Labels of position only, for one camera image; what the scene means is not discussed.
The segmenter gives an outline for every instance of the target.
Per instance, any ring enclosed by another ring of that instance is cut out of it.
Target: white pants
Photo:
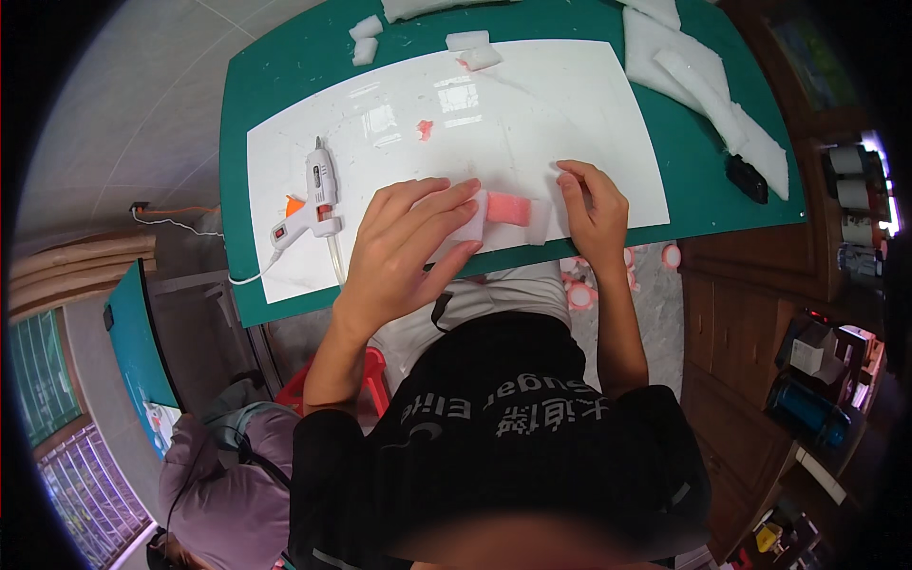
[[[457,279],[446,286],[453,297],[438,325],[452,330],[466,321],[491,313],[520,311],[541,313],[560,319],[570,328],[566,291],[557,261],[516,267],[485,276],[479,284]],[[387,361],[386,378],[390,394],[396,392],[411,368],[443,333],[430,320],[434,303],[383,326],[369,343],[379,348]]]

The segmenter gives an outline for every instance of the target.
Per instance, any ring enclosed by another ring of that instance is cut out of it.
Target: purple jacket
[[[253,416],[246,428],[253,450],[289,478],[298,421],[290,410],[268,409]],[[225,469],[215,440],[196,418],[182,416],[171,441],[159,477],[163,516],[184,482],[188,489],[174,506],[169,530],[218,570],[270,570],[288,546],[285,486],[259,465]]]

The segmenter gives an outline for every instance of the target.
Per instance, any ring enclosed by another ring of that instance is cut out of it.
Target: left hand
[[[374,194],[333,304],[333,319],[351,339],[366,342],[389,321],[437,299],[482,247],[474,241],[454,245],[429,272],[423,270],[447,236],[477,212],[471,197],[479,188],[478,179],[450,186],[446,178],[426,178]]]

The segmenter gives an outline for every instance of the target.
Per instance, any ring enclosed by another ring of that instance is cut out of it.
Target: white board
[[[569,231],[554,161],[577,159],[607,172],[627,196],[628,227],[668,223],[652,143],[611,46],[556,39],[494,47],[503,55],[497,66],[470,73],[459,54],[415,57],[324,89],[251,129],[247,173],[260,266],[272,255],[269,231],[285,215],[285,196],[305,197],[304,160],[316,137],[336,167],[346,267],[373,193],[412,178],[478,177],[487,190],[551,200],[547,239],[555,240]],[[417,131],[422,120],[434,123],[426,141]],[[525,232],[488,224],[483,239],[482,252],[492,251],[524,244]],[[267,303],[336,284],[326,240],[311,233],[263,276]]]

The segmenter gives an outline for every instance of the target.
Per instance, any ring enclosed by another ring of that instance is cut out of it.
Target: window
[[[151,523],[108,452],[82,398],[63,313],[9,328],[26,433],[51,503],[76,545],[105,570]]]

